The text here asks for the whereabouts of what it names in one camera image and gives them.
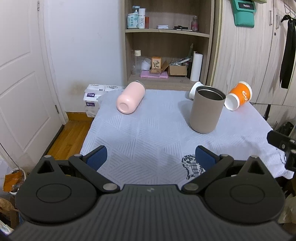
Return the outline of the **small floral wooden box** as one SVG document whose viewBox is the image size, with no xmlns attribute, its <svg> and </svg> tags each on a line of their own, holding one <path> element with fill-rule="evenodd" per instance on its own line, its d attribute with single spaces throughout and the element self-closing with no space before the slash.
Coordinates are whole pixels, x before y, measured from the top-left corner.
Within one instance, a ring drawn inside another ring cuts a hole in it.
<svg viewBox="0 0 296 241">
<path fill-rule="evenodd" d="M 151 69 L 150 73 L 152 74 L 161 74 L 162 72 L 162 58 L 153 56 L 151 58 Z"/>
</svg>

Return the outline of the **clear bottle beige cap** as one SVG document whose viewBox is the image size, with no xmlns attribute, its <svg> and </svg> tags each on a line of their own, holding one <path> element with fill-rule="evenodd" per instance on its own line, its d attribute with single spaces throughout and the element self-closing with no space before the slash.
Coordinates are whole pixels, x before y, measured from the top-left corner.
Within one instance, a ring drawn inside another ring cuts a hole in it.
<svg viewBox="0 0 296 241">
<path fill-rule="evenodd" d="M 139 74 L 142 70 L 142 52 L 141 50 L 134 51 L 135 73 Z"/>
</svg>

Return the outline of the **taupe metal tumbler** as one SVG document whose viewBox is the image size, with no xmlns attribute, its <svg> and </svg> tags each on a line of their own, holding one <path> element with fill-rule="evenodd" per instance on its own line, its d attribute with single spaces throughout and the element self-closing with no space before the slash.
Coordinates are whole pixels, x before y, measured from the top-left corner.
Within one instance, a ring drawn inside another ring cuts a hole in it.
<svg viewBox="0 0 296 241">
<path fill-rule="evenodd" d="M 189 123 L 198 133 L 215 130 L 221 116 L 226 95 L 211 86 L 199 86 L 195 90 Z"/>
</svg>

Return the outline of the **white floral paper cup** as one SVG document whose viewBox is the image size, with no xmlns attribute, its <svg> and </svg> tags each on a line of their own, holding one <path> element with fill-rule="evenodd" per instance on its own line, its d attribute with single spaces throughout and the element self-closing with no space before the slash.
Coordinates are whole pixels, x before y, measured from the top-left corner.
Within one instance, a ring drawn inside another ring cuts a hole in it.
<svg viewBox="0 0 296 241">
<path fill-rule="evenodd" d="M 195 84 L 192 86 L 190 92 L 189 92 L 189 98 L 191 100 L 194 100 L 194 96 L 195 96 L 195 93 L 196 93 L 196 89 L 200 86 L 204 86 L 201 82 L 197 81 L 195 82 Z"/>
</svg>

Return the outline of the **white paper towel roll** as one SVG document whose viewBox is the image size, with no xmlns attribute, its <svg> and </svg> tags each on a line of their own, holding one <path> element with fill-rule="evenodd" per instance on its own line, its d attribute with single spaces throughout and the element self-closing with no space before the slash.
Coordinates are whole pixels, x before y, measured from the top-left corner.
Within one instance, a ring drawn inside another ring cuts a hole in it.
<svg viewBox="0 0 296 241">
<path fill-rule="evenodd" d="M 191 75 L 190 75 L 190 80 L 193 82 L 197 82 L 200 80 L 202 61 L 203 61 L 203 55 L 195 51 L 193 55 L 193 62 L 192 62 Z"/>
</svg>

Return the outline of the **white flat item on shelf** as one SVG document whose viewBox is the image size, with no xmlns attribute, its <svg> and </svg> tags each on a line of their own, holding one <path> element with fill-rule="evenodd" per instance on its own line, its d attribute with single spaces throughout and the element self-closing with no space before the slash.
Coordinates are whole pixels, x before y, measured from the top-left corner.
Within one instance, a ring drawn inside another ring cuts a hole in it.
<svg viewBox="0 0 296 241">
<path fill-rule="evenodd" d="M 169 29 L 168 25 L 157 25 L 157 29 Z"/>
</svg>

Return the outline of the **pink flat box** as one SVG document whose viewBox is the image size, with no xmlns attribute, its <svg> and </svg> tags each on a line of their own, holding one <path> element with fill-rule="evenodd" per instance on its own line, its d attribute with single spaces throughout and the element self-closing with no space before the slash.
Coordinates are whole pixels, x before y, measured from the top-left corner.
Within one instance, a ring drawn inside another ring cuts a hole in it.
<svg viewBox="0 0 296 241">
<path fill-rule="evenodd" d="M 166 71 L 162 73 L 150 73 L 148 70 L 143 70 L 140 74 L 141 78 L 161 78 L 161 79 L 167 79 L 168 73 Z"/>
</svg>

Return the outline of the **wooden wardrobe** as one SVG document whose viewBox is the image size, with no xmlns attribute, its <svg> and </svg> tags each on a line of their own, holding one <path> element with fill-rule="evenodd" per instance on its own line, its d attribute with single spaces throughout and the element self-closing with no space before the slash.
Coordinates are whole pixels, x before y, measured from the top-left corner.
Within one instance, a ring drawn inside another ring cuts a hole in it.
<svg viewBox="0 0 296 241">
<path fill-rule="evenodd" d="M 231 1 L 215 1 L 212 53 L 207 83 L 229 93 L 240 81 L 253 91 L 251 103 L 273 128 L 295 123 L 295 75 L 288 89 L 280 87 L 280 67 L 285 50 L 287 22 L 295 14 L 295 1 L 255 4 L 254 27 L 234 24 Z"/>
</svg>

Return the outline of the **teal hanging pouch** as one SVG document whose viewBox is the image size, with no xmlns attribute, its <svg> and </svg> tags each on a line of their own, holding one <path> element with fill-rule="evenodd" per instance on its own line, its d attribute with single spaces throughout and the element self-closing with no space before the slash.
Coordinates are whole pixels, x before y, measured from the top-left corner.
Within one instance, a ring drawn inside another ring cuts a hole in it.
<svg viewBox="0 0 296 241">
<path fill-rule="evenodd" d="M 231 0 L 231 3 L 236 27 L 253 28 L 256 12 L 254 1 Z"/>
</svg>

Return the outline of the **bucket with orange bag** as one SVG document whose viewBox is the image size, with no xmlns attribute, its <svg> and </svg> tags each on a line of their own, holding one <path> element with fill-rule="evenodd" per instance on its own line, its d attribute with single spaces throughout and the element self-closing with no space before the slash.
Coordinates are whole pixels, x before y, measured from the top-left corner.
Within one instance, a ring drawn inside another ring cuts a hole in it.
<svg viewBox="0 0 296 241">
<path fill-rule="evenodd" d="M 4 177 L 3 191 L 16 195 L 26 178 L 26 172 L 22 168 L 12 169 Z"/>
</svg>

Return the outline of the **white door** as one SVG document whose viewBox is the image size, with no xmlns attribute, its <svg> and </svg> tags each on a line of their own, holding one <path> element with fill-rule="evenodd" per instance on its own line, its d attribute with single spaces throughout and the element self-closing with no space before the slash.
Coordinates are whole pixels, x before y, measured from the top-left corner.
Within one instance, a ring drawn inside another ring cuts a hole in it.
<svg viewBox="0 0 296 241">
<path fill-rule="evenodd" d="M 32 169 L 62 126 L 42 56 L 38 1 L 1 1 L 1 145 Z"/>
</svg>

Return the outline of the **brown cardboard box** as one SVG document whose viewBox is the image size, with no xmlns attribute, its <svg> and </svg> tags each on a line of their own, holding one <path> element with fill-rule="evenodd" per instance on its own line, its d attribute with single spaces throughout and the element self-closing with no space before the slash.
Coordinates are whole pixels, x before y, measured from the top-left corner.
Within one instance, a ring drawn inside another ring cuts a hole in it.
<svg viewBox="0 0 296 241">
<path fill-rule="evenodd" d="M 162 64 L 162 71 L 166 76 L 186 76 L 187 66 L 170 65 L 167 61 Z"/>
</svg>

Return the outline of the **small pink bottle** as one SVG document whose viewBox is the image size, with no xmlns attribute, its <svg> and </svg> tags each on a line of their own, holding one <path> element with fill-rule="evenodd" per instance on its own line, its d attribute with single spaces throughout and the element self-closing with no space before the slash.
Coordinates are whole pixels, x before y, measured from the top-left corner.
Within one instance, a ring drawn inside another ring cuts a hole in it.
<svg viewBox="0 0 296 241">
<path fill-rule="evenodd" d="M 198 32 L 198 18 L 197 18 L 197 16 L 192 17 L 191 30 L 193 32 Z"/>
</svg>

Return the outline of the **tissue pack bundle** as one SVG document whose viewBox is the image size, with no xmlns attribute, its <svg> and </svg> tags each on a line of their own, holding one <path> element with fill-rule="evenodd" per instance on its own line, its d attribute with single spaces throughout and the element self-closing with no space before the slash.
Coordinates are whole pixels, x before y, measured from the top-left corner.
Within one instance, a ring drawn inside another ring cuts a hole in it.
<svg viewBox="0 0 296 241">
<path fill-rule="evenodd" d="M 101 84 L 89 84 L 84 91 L 84 107 L 86 116 L 89 118 L 95 118 L 99 110 L 99 97 L 113 90 L 121 90 L 122 86 L 117 85 L 101 85 Z"/>
</svg>

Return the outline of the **wooden shelf unit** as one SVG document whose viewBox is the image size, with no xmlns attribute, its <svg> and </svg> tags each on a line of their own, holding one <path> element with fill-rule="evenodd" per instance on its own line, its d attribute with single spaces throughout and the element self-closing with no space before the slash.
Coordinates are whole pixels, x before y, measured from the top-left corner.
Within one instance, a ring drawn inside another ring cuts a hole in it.
<svg viewBox="0 0 296 241">
<path fill-rule="evenodd" d="M 146 8 L 149 29 L 128 29 L 127 15 L 133 6 Z M 189 51 L 203 55 L 200 80 L 207 82 L 211 62 L 214 20 L 218 1 L 120 1 L 123 49 L 124 84 L 139 80 L 147 89 L 189 90 L 193 82 L 187 76 L 169 76 L 167 79 L 140 78 L 132 74 L 132 51 L 141 50 L 142 57 L 161 57 L 163 61 L 184 58 Z M 192 17 L 198 18 L 198 32 L 174 30 L 175 26 L 191 29 Z M 168 25 L 169 29 L 157 29 Z"/>
</svg>

